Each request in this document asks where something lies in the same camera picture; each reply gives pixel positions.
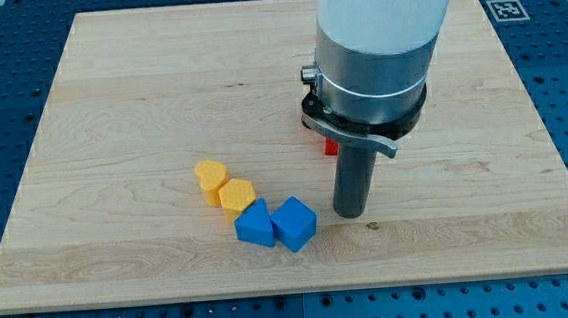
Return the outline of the black clamp with silver lever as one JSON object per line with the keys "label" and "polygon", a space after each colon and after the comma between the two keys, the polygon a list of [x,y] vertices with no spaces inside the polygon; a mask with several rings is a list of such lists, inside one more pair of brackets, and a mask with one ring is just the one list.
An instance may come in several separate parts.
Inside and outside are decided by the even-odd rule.
{"label": "black clamp with silver lever", "polygon": [[332,85],[333,95],[348,100],[347,107],[361,115],[354,118],[326,104],[323,88],[327,81],[316,65],[303,66],[301,80],[309,87],[301,102],[305,127],[338,143],[342,149],[381,153],[390,159],[398,152],[397,141],[416,126],[427,96],[424,83],[414,86],[412,92],[375,97],[357,96]]}

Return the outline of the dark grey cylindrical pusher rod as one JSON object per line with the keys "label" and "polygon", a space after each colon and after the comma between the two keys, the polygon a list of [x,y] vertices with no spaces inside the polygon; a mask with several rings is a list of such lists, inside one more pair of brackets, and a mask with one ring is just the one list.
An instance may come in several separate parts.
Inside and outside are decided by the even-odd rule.
{"label": "dark grey cylindrical pusher rod", "polygon": [[343,218],[356,218],[366,208],[377,153],[350,145],[338,150],[333,208]]}

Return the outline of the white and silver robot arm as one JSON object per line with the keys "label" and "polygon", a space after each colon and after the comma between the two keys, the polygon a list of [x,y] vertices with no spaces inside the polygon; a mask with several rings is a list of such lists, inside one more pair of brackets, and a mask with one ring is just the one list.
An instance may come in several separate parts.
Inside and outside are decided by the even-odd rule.
{"label": "white and silver robot arm", "polygon": [[449,0],[317,0],[302,122],[338,145],[333,208],[366,208],[377,154],[396,155],[416,125]]}

